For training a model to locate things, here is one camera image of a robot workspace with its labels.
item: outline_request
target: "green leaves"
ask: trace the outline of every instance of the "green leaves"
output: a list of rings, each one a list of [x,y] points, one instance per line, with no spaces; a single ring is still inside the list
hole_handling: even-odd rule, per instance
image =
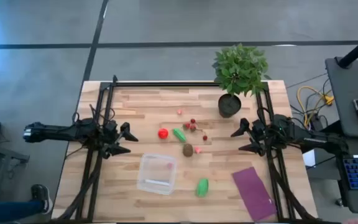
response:
[[[271,80],[265,75],[269,66],[264,52],[257,50],[256,47],[244,47],[239,44],[224,48],[221,52],[216,52],[214,65],[215,82],[230,94],[246,94],[248,91],[255,94],[263,90],[262,75]]]

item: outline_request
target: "potted plant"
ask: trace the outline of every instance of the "potted plant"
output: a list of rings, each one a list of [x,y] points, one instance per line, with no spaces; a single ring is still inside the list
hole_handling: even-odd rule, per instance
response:
[[[216,71],[215,82],[219,87],[227,91],[218,101],[219,114],[223,118],[229,118],[241,108],[241,101],[235,95],[249,91],[251,96],[263,90],[262,75],[265,75],[268,65],[264,52],[257,47],[243,47],[242,44],[216,52],[213,67]]]

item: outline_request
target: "black desk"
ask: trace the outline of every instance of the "black desk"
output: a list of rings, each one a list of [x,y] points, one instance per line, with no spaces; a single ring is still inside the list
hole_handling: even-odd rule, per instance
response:
[[[338,110],[339,121],[325,131],[343,134],[347,139],[349,154],[358,154],[358,117],[353,100],[358,99],[358,61],[351,67],[339,67],[334,58],[326,59],[328,77]],[[350,211],[358,213],[358,190],[348,190],[346,183],[338,181],[342,200]]]

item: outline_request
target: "pants leg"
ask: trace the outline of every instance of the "pants leg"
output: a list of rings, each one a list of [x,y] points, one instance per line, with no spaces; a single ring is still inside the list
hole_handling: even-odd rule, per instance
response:
[[[0,222],[9,222],[41,213],[41,201],[0,202]]]

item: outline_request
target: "black plant pot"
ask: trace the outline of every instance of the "black plant pot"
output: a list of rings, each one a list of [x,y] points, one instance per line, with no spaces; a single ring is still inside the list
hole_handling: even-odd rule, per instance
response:
[[[241,100],[236,95],[225,94],[218,101],[219,114],[223,118],[230,118],[241,108]]]

